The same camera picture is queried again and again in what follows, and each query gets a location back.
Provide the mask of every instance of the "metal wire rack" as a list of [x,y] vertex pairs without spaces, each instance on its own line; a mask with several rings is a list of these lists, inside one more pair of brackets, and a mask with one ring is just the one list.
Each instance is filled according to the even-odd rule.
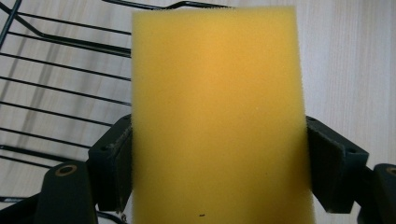
[[[96,2],[108,4],[109,7],[117,5],[117,7],[146,10],[176,9],[179,7],[224,7],[191,1],[176,2],[167,7],[121,0]],[[117,61],[117,64],[121,64],[125,59],[126,62],[129,62],[131,49],[90,39],[48,34],[40,31],[36,27],[35,21],[54,23],[54,27],[57,27],[55,33],[59,34],[65,33],[60,28],[70,26],[95,31],[98,35],[122,35],[124,39],[130,42],[131,33],[119,29],[41,16],[30,12],[26,13],[20,10],[21,6],[22,0],[15,0],[13,6],[7,6],[0,2],[0,16],[7,17],[0,34],[0,62],[2,65],[7,65],[0,69],[3,70],[0,73],[0,161],[28,165],[29,168],[26,169],[38,167],[44,170],[60,162],[85,161],[87,157],[85,149],[89,149],[118,118],[131,113],[132,104],[128,97],[117,97],[118,95],[114,92],[94,94],[86,91],[88,87],[84,85],[72,89],[60,88],[51,83],[50,77],[62,76],[62,82],[69,84],[98,82],[97,79],[99,78],[99,82],[108,82],[109,85],[116,86],[122,85],[124,88],[126,86],[130,89],[129,63],[125,63],[126,68],[119,69],[117,74],[98,71],[91,69],[89,66],[80,66],[78,63],[75,63],[77,65],[58,63],[56,55],[50,49],[78,49],[88,51],[90,55],[93,53],[111,55],[113,58],[110,61]],[[9,50],[7,43],[15,42],[16,39],[20,42],[20,47],[17,50]],[[49,48],[44,52],[43,57],[24,54],[26,46],[33,49],[35,54],[39,53],[41,49],[35,46],[42,43],[46,43]],[[95,60],[96,57],[99,58],[100,56],[91,56],[90,60]],[[40,69],[37,70],[38,75],[35,79],[31,75],[34,71],[25,71],[29,76],[18,75],[23,72],[23,69],[20,68],[23,65],[32,68],[32,70],[37,70],[35,66],[39,66]],[[26,92],[24,95],[15,93],[19,90],[25,90]],[[57,108],[57,106],[43,103],[42,99],[50,99],[50,97],[54,97],[55,93],[58,93],[57,95],[60,97],[55,101],[61,102],[66,107]],[[123,95],[130,96],[130,93],[124,92]],[[91,110],[101,110],[105,107],[107,109],[103,113],[92,116],[84,113],[88,109],[85,105],[90,105]],[[11,114],[13,118],[18,118],[20,125],[12,125],[15,120],[7,117]],[[40,131],[41,129],[36,128],[37,125],[44,127],[49,132]],[[80,138],[76,135],[85,134],[76,131],[80,128],[84,128],[85,133],[89,133],[91,130],[88,137],[89,141],[78,141]],[[51,148],[57,148],[58,150],[54,152]],[[4,178],[9,180],[9,175],[13,175],[13,172],[8,171],[8,175]],[[37,182],[40,185],[41,179],[37,179]],[[16,196],[5,194],[0,190],[0,195],[3,195],[0,196],[0,203],[11,204],[25,198],[21,196],[22,193],[18,192],[12,193]],[[123,223],[120,218],[112,214],[98,212],[98,216],[116,223]]]

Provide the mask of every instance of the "wire rack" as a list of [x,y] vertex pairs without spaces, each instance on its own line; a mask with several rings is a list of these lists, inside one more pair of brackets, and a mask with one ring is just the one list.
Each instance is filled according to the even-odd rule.
[[[130,14],[131,8],[223,7],[191,1],[166,7],[121,0],[86,2],[103,5],[104,11],[97,13],[103,23],[106,16]],[[54,3],[38,4],[30,9],[23,7],[22,0],[0,2],[4,21],[0,34],[0,187],[12,186],[0,188],[3,207],[38,191],[50,167],[85,161],[87,149],[117,119],[131,113],[129,29],[86,24],[83,19],[69,21],[63,15],[43,16],[46,4]],[[84,1],[57,4],[73,5],[78,11]],[[18,177],[23,172],[28,174],[27,182],[26,176]],[[123,223],[112,214],[98,216]]]

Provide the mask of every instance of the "sponge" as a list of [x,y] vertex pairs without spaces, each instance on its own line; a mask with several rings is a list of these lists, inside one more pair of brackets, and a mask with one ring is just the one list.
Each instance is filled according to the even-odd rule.
[[313,223],[294,8],[133,27],[134,224]]

